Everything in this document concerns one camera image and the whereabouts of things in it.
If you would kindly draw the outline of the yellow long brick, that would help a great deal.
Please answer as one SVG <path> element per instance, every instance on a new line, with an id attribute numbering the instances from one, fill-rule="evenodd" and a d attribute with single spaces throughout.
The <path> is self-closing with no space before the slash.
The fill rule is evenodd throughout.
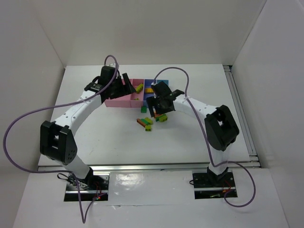
<path id="1" fill-rule="evenodd" d="M 144 92 L 147 93 L 147 94 L 154 93 L 153 89 L 150 88 L 150 87 L 145 88 L 145 91 L 144 91 Z"/>

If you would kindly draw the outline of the dark green plate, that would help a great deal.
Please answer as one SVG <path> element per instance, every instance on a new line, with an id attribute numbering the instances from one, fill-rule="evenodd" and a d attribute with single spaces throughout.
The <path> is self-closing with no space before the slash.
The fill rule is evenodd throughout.
<path id="1" fill-rule="evenodd" d="M 156 120 L 157 122 L 163 122 L 163 118 L 160 117 L 160 116 L 159 116 L 159 117 L 156 117 L 155 120 Z"/>

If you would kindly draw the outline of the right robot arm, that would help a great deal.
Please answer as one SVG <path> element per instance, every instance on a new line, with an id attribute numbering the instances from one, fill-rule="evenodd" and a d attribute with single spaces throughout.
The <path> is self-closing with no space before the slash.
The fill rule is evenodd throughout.
<path id="1" fill-rule="evenodd" d="M 178 89 L 171 91 L 163 81 L 152 83 L 151 89 L 154 95 L 148 97 L 146 103 L 152 117 L 177 111 L 198 120 L 210 159 L 207 177 L 210 183 L 219 184 L 228 172 L 228 151 L 239 135 L 230 109 L 226 105 L 205 104 Z"/>

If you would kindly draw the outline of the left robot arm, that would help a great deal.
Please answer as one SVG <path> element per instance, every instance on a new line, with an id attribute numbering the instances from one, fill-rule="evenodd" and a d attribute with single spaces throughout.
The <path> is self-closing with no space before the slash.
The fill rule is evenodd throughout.
<path id="1" fill-rule="evenodd" d="M 40 153 L 62 165 L 81 183 L 89 186 L 101 179 L 93 174 L 77 155 L 75 135 L 81 124 L 105 100 L 135 93 L 126 73 L 120 74 L 112 66 L 103 66 L 101 74 L 90 82 L 80 98 L 54 121 L 45 121 L 40 127 Z"/>

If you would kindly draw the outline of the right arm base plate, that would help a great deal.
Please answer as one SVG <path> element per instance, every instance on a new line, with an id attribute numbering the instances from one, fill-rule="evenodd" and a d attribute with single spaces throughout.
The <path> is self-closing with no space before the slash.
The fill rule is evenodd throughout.
<path id="1" fill-rule="evenodd" d="M 237 198 L 236 184 L 232 172 L 228 172 L 217 183 L 211 183 L 207 173 L 193 173 L 189 184 L 194 187 L 195 199 Z"/>

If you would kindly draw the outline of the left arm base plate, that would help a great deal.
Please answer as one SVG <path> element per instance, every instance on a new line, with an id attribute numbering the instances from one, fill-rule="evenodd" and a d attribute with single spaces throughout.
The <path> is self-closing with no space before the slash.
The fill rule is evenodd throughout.
<path id="1" fill-rule="evenodd" d="M 76 202 L 78 201 L 78 190 L 76 182 L 72 175 L 66 176 L 65 174 L 58 174 L 57 178 L 66 181 L 66 190 L 64 195 L 64 202 Z M 94 182 L 91 187 L 79 182 L 80 195 L 82 201 L 91 201 L 96 198 L 96 201 L 108 201 L 108 189 L 109 189 L 109 173 L 102 173 L 99 175 L 100 180 Z"/>

